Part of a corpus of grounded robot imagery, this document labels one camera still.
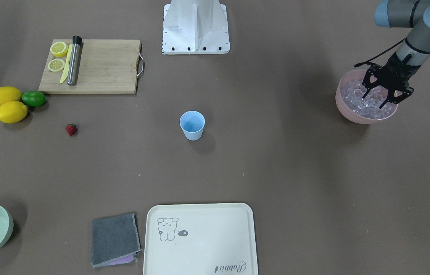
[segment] plastic knife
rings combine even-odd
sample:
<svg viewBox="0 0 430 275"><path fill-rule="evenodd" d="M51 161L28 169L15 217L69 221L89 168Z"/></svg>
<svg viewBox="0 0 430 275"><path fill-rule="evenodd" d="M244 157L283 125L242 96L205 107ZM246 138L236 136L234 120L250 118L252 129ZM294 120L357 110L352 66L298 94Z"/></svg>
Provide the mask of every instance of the plastic knife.
<svg viewBox="0 0 430 275"><path fill-rule="evenodd" d="M63 70L63 74L61 76L61 83L64 83L64 81L67 79L67 75L69 74L69 63L71 61L71 54L72 54L72 44L69 45L67 48L67 57L65 58L65 66Z"/></svg>

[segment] yellow lemon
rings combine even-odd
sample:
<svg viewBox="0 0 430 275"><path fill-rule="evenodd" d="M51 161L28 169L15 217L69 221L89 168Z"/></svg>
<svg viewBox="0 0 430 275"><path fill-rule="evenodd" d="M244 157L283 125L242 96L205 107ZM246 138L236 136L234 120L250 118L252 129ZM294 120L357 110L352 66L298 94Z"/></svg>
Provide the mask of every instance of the yellow lemon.
<svg viewBox="0 0 430 275"><path fill-rule="evenodd" d="M0 106L0 122L15 123L27 116L27 106L20 101L9 101Z"/></svg>
<svg viewBox="0 0 430 275"><path fill-rule="evenodd" d="M67 44L59 41L50 46L50 52L56 57L63 57L67 54Z"/></svg>
<svg viewBox="0 0 430 275"><path fill-rule="evenodd" d="M64 66L65 61L60 58L52 59L48 65L49 71L60 71L64 68Z"/></svg>
<svg viewBox="0 0 430 275"><path fill-rule="evenodd" d="M21 99L21 91L15 87L0 87L0 106L8 101L19 101Z"/></svg>

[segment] pink bowl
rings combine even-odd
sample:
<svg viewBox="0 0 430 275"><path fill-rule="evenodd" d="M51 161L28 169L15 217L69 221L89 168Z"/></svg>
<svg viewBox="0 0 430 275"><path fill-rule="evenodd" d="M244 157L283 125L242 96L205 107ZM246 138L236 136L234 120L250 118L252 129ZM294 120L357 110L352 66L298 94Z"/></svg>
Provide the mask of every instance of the pink bowl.
<svg viewBox="0 0 430 275"><path fill-rule="evenodd" d="M350 72L348 72L344 76L342 76L342 78L340 79L340 82L338 84L338 87L337 87L337 92L335 93L335 103L337 104L337 108L338 108L339 112L348 120L355 122L355 123L359 123L359 124L372 124L372 123L380 122L382 120L385 120L386 118L391 117L396 112L398 105L393 104L393 112L391 113L391 115L389 115L388 117L385 117L385 118L380 118L378 120L363 117L363 116L360 116L360 115L354 113L351 110L351 108L349 108L345 104L344 99L342 99L342 96L340 95L340 87L342 87L342 85L344 85L347 82L352 81L352 80L363 80L365 74L366 74L366 70L351 70Z"/></svg>

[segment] gray towel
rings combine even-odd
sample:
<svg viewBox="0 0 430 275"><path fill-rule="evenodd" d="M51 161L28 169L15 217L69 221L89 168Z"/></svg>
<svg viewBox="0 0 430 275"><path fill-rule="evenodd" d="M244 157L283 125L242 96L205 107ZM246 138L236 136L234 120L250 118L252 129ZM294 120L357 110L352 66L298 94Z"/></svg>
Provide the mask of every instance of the gray towel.
<svg viewBox="0 0 430 275"><path fill-rule="evenodd" d="M94 268L130 263L141 250L134 213L93 220L91 233Z"/></svg>

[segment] green lime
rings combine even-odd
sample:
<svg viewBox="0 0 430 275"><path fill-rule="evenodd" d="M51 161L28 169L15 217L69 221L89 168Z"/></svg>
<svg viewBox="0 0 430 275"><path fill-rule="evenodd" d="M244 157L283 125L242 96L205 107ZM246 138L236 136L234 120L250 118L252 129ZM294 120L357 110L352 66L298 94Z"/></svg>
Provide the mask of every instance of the green lime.
<svg viewBox="0 0 430 275"><path fill-rule="evenodd" d="M28 106L37 107L45 103L45 95L39 91L28 91L21 96L21 101Z"/></svg>

